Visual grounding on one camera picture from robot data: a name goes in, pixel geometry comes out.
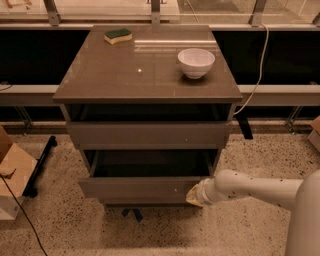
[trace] white bowl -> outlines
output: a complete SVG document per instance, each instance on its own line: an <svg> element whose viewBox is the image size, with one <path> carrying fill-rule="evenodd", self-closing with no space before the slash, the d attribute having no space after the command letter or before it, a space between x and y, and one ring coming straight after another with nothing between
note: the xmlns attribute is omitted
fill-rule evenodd
<svg viewBox="0 0 320 256"><path fill-rule="evenodd" d="M191 79L198 79L207 74L215 61L211 52L198 48L179 52L178 59L183 73Z"/></svg>

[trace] cardboard box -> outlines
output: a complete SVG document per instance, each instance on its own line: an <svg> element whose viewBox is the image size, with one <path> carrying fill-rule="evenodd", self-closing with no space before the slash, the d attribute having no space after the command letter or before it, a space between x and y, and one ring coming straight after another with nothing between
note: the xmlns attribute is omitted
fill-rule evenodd
<svg viewBox="0 0 320 256"><path fill-rule="evenodd" d="M315 146L320 152L320 116L311 122L313 128L312 132L308 136L308 140Z"/></svg>
<svg viewBox="0 0 320 256"><path fill-rule="evenodd" d="M22 194L36 164L37 160L13 143L6 131L0 126L0 173L7 175L15 170L11 178L6 178L6 182L20 204L23 203ZM0 220L14 220L19 209L18 204L0 178Z"/></svg>

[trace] tabletop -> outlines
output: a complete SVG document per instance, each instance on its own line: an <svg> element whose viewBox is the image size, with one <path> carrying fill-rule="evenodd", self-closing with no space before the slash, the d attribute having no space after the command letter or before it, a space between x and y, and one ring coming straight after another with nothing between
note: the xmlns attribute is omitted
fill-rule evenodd
<svg viewBox="0 0 320 256"><path fill-rule="evenodd" d="M110 45L106 31L127 28L130 41ZM216 58L200 79L181 71L178 53L201 48ZM94 26L62 80L57 103L233 103L241 93L206 25Z"/></svg>

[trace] drawer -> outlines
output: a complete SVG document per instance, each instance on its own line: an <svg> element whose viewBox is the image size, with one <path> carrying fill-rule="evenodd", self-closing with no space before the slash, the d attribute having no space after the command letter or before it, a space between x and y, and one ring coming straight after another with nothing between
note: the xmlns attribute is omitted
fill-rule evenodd
<svg viewBox="0 0 320 256"><path fill-rule="evenodd" d="M176 124L67 123L79 149L210 149L223 148L231 122Z"/></svg>
<svg viewBox="0 0 320 256"><path fill-rule="evenodd" d="M186 194L211 176L216 150L96 151L86 197L106 204L183 204Z"/></svg>
<svg viewBox="0 0 320 256"><path fill-rule="evenodd" d="M231 104L66 104L73 122L227 121Z"/></svg>

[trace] white cable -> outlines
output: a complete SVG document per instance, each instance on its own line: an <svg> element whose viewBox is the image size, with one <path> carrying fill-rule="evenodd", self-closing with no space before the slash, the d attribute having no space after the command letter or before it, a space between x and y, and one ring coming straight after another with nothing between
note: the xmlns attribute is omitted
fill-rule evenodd
<svg viewBox="0 0 320 256"><path fill-rule="evenodd" d="M193 13L194 18L196 19L197 23L199 23L199 20L198 20L198 18L197 18L196 12L194 11L194 9L193 9L191 3L189 2L189 0L187 0L187 3L188 3L189 6L191 7L191 10L192 10L192 13Z"/></svg>
<svg viewBox="0 0 320 256"><path fill-rule="evenodd" d="M249 98L247 99L247 101L246 101L246 102L243 104L243 106L242 106L237 112L235 112L233 115L239 114L239 113L248 105L248 103L249 103L249 101L251 100L252 96L254 95L257 87L259 86L260 81L261 81L261 78L262 78L264 55L265 55L265 53L266 53L266 49L267 49L267 45L268 45L268 41L269 41L269 29L268 29L268 27L267 27L265 24L261 23L261 25L265 27L265 29L266 29L266 31L267 31L267 36L266 36L266 40L265 40L265 42L264 42L264 47L263 47L262 56L261 56L261 60L260 60L259 79L258 79L258 82L257 82L256 86L253 88L253 90L252 90Z"/></svg>

